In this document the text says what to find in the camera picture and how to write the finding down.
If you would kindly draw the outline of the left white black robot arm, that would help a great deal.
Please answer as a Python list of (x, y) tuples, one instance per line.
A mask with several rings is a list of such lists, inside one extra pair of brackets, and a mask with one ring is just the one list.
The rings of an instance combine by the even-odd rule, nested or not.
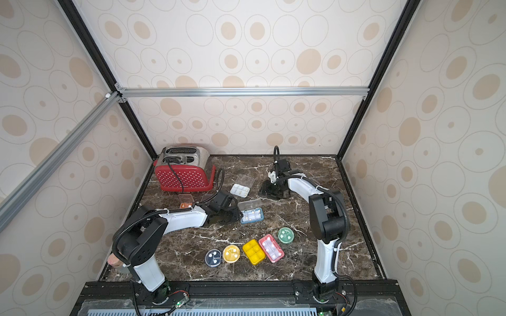
[(140, 206), (113, 235), (108, 264), (126, 267), (133, 280), (151, 293), (167, 289), (166, 276), (155, 258), (159, 243), (166, 234), (235, 223), (242, 218), (237, 199), (221, 189), (225, 171), (220, 169), (216, 178), (217, 191), (190, 207), (154, 209), (148, 205)]

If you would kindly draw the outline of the red rectangular pillbox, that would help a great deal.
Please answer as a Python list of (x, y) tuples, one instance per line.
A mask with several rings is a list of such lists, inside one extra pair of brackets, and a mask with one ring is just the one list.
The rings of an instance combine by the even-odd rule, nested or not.
[(259, 239), (258, 243), (272, 263), (277, 263), (285, 256), (284, 251), (271, 234), (266, 234)]

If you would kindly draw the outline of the light blue rectangular pillbox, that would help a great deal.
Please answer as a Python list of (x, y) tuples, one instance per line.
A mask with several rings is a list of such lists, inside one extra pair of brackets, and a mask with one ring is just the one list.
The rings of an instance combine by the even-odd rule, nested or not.
[(257, 223), (264, 220), (261, 199), (239, 202), (238, 208), (242, 213), (242, 218), (240, 220), (242, 225)]

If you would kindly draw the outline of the yellow lidded rectangular pillbox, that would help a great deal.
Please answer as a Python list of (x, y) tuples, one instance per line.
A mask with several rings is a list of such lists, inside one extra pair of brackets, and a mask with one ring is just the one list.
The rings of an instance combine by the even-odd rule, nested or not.
[(265, 252), (260, 247), (258, 241), (255, 239), (250, 240), (245, 245), (243, 245), (242, 250), (245, 253), (246, 257), (249, 259), (250, 263), (253, 265), (258, 265), (260, 262), (266, 259)]

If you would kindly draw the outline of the green round pillbox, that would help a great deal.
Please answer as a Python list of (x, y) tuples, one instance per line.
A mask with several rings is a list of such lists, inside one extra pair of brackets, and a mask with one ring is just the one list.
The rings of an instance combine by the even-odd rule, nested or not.
[(282, 227), (278, 230), (278, 239), (283, 244), (290, 244), (294, 241), (295, 234), (289, 227)]

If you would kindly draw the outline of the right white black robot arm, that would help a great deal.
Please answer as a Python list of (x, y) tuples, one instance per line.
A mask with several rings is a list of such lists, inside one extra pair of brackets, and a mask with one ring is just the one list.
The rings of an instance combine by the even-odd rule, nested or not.
[(278, 146), (274, 147), (273, 157), (273, 168), (259, 194), (282, 200), (296, 193), (308, 202), (310, 228), (318, 240), (313, 295), (317, 301), (328, 301), (342, 279), (338, 273), (339, 251), (351, 225), (343, 195), (317, 184), (302, 171), (292, 169), (290, 162), (281, 157)]

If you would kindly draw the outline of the yellow round pillbox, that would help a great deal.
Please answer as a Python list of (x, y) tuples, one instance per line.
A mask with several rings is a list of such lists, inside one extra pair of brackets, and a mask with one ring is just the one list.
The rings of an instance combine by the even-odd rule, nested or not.
[(223, 260), (226, 263), (235, 263), (239, 260), (241, 251), (236, 245), (226, 246), (223, 250)]

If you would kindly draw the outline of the dark blue round pillbox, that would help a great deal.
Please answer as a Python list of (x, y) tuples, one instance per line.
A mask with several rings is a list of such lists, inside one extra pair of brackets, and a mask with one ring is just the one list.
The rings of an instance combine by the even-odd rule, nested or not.
[(209, 267), (218, 267), (221, 264), (222, 253), (219, 250), (213, 249), (208, 251), (205, 256), (205, 263)]

